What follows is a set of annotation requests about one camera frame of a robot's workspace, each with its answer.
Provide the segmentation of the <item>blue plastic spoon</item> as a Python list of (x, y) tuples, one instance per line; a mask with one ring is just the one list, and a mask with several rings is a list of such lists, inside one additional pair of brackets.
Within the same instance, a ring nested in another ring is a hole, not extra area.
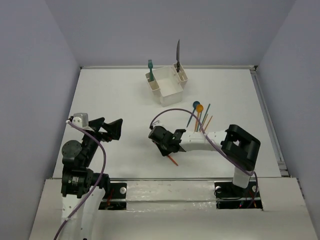
[[(193, 104), (192, 104), (192, 106), (193, 106), (192, 114), (195, 113), (196, 108), (197, 108), (197, 106), (198, 106), (199, 104), (200, 104), (200, 102), (197, 101), (197, 100), (193, 102)], [(192, 120), (192, 117), (193, 117), (193, 115), (191, 115), (191, 116), (189, 117), (189, 119), (188, 119), (188, 122), (187, 122), (187, 125), (186, 125), (187, 128), (188, 128), (188, 126), (190, 125), (190, 122), (191, 122), (191, 120)]]

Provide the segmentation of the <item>metal table knife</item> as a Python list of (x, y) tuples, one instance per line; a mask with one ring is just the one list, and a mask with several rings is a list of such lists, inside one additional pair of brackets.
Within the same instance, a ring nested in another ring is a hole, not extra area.
[(176, 71), (180, 72), (180, 39), (177, 41), (176, 45)]

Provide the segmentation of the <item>teal plastic fork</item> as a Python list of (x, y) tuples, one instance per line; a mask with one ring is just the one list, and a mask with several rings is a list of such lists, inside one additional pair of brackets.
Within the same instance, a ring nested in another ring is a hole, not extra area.
[(148, 69), (149, 69), (149, 82), (154, 81), (154, 75), (153, 75), (153, 62), (151, 59), (148, 60)]

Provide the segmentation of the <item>orange plastic knife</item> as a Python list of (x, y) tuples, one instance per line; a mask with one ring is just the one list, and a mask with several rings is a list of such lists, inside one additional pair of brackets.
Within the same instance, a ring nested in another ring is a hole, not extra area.
[(179, 166), (178, 163), (170, 156), (167, 156), (177, 167)]

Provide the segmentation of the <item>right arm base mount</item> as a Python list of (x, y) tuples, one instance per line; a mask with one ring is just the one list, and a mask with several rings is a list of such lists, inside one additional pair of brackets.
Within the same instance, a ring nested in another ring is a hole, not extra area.
[(255, 181), (250, 181), (247, 188), (237, 187), (230, 181), (215, 182), (213, 193), (218, 210), (263, 209)]

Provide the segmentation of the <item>white utensil caddy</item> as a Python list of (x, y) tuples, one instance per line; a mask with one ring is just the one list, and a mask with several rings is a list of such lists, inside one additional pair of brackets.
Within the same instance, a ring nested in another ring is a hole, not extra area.
[(182, 64), (167, 65), (145, 74), (146, 80), (153, 93), (154, 100), (162, 107), (177, 104), (183, 100), (183, 91), (188, 82), (188, 77)]

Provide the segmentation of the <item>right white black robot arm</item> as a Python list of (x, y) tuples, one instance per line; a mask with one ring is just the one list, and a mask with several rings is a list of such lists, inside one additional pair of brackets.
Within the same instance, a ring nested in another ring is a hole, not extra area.
[(235, 196), (242, 196), (249, 189), (254, 174), (261, 142), (236, 124), (226, 130), (209, 133), (177, 129), (174, 133), (162, 125), (151, 127), (148, 138), (156, 144), (162, 156), (171, 153), (191, 151), (215, 151), (234, 165), (230, 190)]

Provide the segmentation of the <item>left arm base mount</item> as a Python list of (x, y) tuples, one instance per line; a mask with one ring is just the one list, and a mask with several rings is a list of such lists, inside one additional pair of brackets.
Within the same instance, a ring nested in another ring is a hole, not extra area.
[(104, 195), (99, 210), (122, 211), (127, 209), (127, 183), (111, 182), (110, 191)]

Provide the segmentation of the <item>orange plastic spoon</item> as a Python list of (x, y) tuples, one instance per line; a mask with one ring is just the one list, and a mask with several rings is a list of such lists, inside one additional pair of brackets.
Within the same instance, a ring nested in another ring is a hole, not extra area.
[(197, 112), (197, 120), (196, 120), (196, 123), (195, 123), (195, 127), (194, 127), (194, 131), (197, 132), (198, 131), (198, 126), (199, 126), (199, 120), (201, 118), (201, 114), (202, 114), (202, 111), (203, 111), (204, 107), (202, 104), (198, 104), (195, 108), (196, 112)]

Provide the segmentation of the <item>teal chopstick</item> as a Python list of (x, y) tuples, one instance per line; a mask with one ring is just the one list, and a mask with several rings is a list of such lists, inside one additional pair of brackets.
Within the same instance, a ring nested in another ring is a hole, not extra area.
[(205, 116), (204, 116), (204, 118), (203, 118), (203, 120), (202, 120), (202, 122), (201, 122), (202, 127), (204, 127), (205, 122), (206, 122), (206, 120), (207, 120), (207, 117), (208, 117), (208, 114), (206, 113)]
[(208, 106), (207, 106), (207, 108), (206, 108), (206, 110), (205, 110), (204, 117), (203, 117), (203, 119), (202, 119), (202, 121), (201, 121), (202, 127), (204, 126), (204, 123), (205, 123), (205, 121), (206, 121), (206, 119), (207, 119), (208, 111), (209, 111), (210, 107), (211, 107), (211, 103), (208, 104)]

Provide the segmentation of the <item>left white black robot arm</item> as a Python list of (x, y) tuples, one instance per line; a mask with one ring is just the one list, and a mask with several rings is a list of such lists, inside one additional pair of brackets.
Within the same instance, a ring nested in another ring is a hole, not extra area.
[(104, 170), (89, 166), (102, 142), (118, 141), (123, 119), (105, 123), (103, 117), (89, 120), (86, 113), (75, 113), (66, 124), (84, 134), (81, 141), (69, 140), (62, 149), (62, 215), (56, 240), (90, 240), (98, 210), (123, 210), (125, 182), (112, 183)]

